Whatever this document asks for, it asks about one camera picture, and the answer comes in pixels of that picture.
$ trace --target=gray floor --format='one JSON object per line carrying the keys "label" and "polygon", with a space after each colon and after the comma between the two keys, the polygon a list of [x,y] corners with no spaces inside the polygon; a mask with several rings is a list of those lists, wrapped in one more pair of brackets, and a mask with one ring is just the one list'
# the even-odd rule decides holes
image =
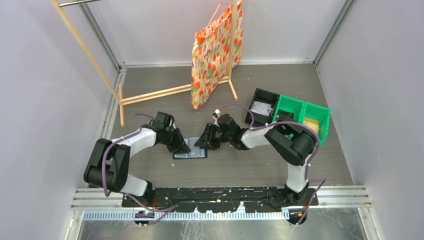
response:
{"label": "gray floor", "polygon": [[[283,94],[314,104],[327,106],[324,93],[312,64],[241,65],[233,70],[233,84],[238,103],[248,106],[256,88]],[[186,85],[191,82],[191,67],[130,68],[123,85],[124,97],[132,97]],[[112,137],[129,134],[138,128],[135,113],[155,116],[158,111],[171,114],[184,138],[198,137],[206,123],[213,122],[215,109],[234,103],[227,84],[216,87],[200,109],[192,109],[190,92],[178,93],[125,106],[126,127],[120,126],[116,115]],[[225,109],[245,128],[247,111],[231,106]],[[148,119],[141,118],[143,123]],[[272,146],[260,146],[238,151],[224,144],[208,152],[206,159],[173,160],[164,145],[143,150],[130,161],[129,172],[149,180],[156,187],[230,187],[283,186],[287,178],[287,163]],[[327,185],[352,185],[345,157],[333,122],[321,151],[312,161],[309,179],[327,178]]]}

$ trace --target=yellow item in bin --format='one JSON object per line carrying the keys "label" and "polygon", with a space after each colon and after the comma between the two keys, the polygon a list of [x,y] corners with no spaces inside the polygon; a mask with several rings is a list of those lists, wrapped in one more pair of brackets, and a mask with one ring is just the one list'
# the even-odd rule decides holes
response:
{"label": "yellow item in bin", "polygon": [[320,131],[320,121],[315,120],[313,118],[305,117],[303,119],[303,125],[312,129],[316,134],[318,134],[318,132]]}

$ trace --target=wooden dowel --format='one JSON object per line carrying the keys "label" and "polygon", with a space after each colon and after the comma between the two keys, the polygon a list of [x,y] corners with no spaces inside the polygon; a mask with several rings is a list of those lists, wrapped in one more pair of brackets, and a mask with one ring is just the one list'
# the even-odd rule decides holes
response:
{"label": "wooden dowel", "polygon": [[[228,82],[227,79],[228,79],[228,77],[225,76],[221,80],[219,80],[217,84],[227,83]],[[161,94],[153,94],[154,92],[151,92],[150,95],[145,96],[145,97],[141,97],[141,96],[146,95],[146,94],[139,95],[139,96],[134,96],[134,97],[124,98],[124,99],[122,99],[122,105],[134,104],[134,103],[143,102],[143,101],[150,100],[150,99],[156,99],[156,98],[165,97],[165,96],[169,96],[169,95],[173,95],[173,94],[179,94],[179,93],[183,93],[183,92],[188,92],[188,91],[191,91],[192,90],[192,85],[191,84],[188,84],[188,86],[187,85],[183,85],[183,86],[180,86],[180,87],[177,87],[177,88],[178,89],[173,90],[173,91],[169,91],[170,89],[172,89],[172,88],[169,88],[169,89],[165,89],[165,90],[161,90],[161,91],[156,91],[155,92],[155,93],[160,92]]]}
{"label": "wooden dowel", "polygon": [[77,31],[77,28],[72,23],[69,16],[66,14],[66,12],[59,7],[58,0],[50,0],[51,4],[53,5],[54,9],[56,9],[57,13],[62,18],[63,22],[66,24],[67,28],[70,30],[72,35],[75,37],[76,41],[81,46],[82,50],[87,55],[90,62],[93,64],[95,69],[97,70],[100,77],[103,79],[103,82],[106,84],[109,91],[112,93],[113,97],[116,99],[118,103],[121,102],[117,92],[115,91],[114,87],[111,85],[111,82],[109,81],[108,77],[106,76],[105,72],[103,71],[100,64],[97,62],[96,58],[94,57],[93,53],[90,51],[89,47],[87,46],[86,42],[83,40],[83,37],[80,35],[80,33]]}
{"label": "wooden dowel", "polygon": [[[119,84],[119,98],[122,100],[124,98],[124,92],[122,89],[122,84]],[[125,116],[124,116],[124,104],[122,101],[119,103],[119,119],[120,119],[120,126],[125,127]]]}
{"label": "wooden dowel", "polygon": [[[228,79],[228,76],[224,76],[221,80],[218,81],[218,84],[228,82],[227,79]],[[183,90],[183,89],[187,89],[187,88],[189,90],[191,90],[192,85],[187,84],[187,85],[172,87],[172,88],[168,88],[168,89],[164,89],[164,90],[160,90],[160,91],[154,91],[154,92],[150,92],[150,93],[146,93],[146,94],[142,94],[142,95],[138,95],[138,96],[127,97],[127,98],[122,99],[122,102],[125,103],[125,105],[129,104],[127,102],[137,103],[137,102],[141,102],[141,101],[136,101],[136,100],[145,99],[147,97],[152,97],[152,96],[156,96],[156,95],[168,96],[168,95],[174,94],[175,91],[178,91],[177,93],[182,93],[184,91],[179,91],[179,90]]]}
{"label": "wooden dowel", "polygon": [[178,90],[181,90],[181,89],[186,89],[186,88],[191,89],[191,87],[192,87],[191,84],[177,86],[177,87],[168,88],[168,89],[165,89],[165,90],[160,90],[160,91],[154,91],[154,92],[150,92],[150,93],[146,93],[146,94],[141,94],[141,95],[138,95],[138,96],[127,97],[127,98],[122,99],[122,101],[125,103],[125,102],[129,102],[129,101],[137,100],[137,99],[147,98],[147,97],[154,96],[154,95],[159,95],[159,94],[169,93],[169,92],[173,92],[173,91],[178,91]]}
{"label": "wooden dowel", "polygon": [[228,84],[229,88],[231,89],[232,96],[234,97],[234,100],[237,101],[239,99],[237,97],[236,90],[234,89],[233,82],[232,82],[232,73],[233,73],[233,55],[234,55],[234,39],[236,39],[236,24],[237,24],[237,3],[238,0],[232,0],[232,6],[231,6],[231,37],[229,39],[229,54],[228,54]]}

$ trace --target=wooden rack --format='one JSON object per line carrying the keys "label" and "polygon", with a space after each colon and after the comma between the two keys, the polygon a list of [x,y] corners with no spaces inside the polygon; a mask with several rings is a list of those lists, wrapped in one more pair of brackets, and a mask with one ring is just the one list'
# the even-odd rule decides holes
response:
{"label": "wooden rack", "polygon": [[[54,8],[56,9],[57,13],[62,18],[63,22],[66,24],[72,35],[75,37],[76,41],[81,46],[82,50],[87,55],[90,62],[93,64],[94,68],[96,69],[97,73],[100,75],[103,82],[106,84],[109,91],[112,93],[113,97],[119,104],[119,118],[120,118],[120,125],[122,127],[125,127],[125,115],[124,115],[124,106],[129,104],[134,104],[138,102],[147,101],[150,99],[156,99],[161,98],[173,94],[178,94],[182,92],[188,92],[191,91],[192,85],[182,85],[177,87],[172,87],[160,91],[154,91],[138,96],[132,96],[124,98],[123,93],[123,86],[119,84],[118,92],[115,91],[114,87],[111,85],[111,81],[106,76],[105,72],[103,71],[102,67],[100,66],[99,62],[94,57],[93,53],[91,52],[90,48],[87,46],[86,42],[84,41],[83,37],[78,32],[75,25],[72,23],[69,16],[64,11],[63,7],[66,6],[72,6],[72,5],[78,5],[83,3],[89,3],[89,2],[96,2],[100,0],[80,0],[80,1],[74,1],[74,2],[67,2],[67,3],[59,3],[58,0],[50,0],[50,2],[53,4]],[[238,0],[232,0],[232,7],[231,12],[237,13],[237,2]],[[231,35],[230,35],[230,43],[234,43],[234,39],[236,37],[236,20],[237,17],[231,18]],[[218,84],[228,83],[229,88],[232,92],[232,96],[234,97],[234,100],[237,101],[238,97],[236,94],[236,90],[234,89],[233,82],[232,82],[232,66],[233,66],[233,54],[234,54],[234,44],[230,44],[229,48],[229,56],[228,56],[228,73],[227,76],[223,77],[221,80],[218,81]]]}

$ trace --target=small white object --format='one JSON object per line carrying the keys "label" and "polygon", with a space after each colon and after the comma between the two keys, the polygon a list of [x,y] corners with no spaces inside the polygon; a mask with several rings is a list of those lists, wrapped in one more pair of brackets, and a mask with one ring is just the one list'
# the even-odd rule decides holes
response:
{"label": "small white object", "polygon": [[143,179],[128,174],[126,183],[121,189],[121,192],[136,196],[143,196],[147,188],[147,182]]}

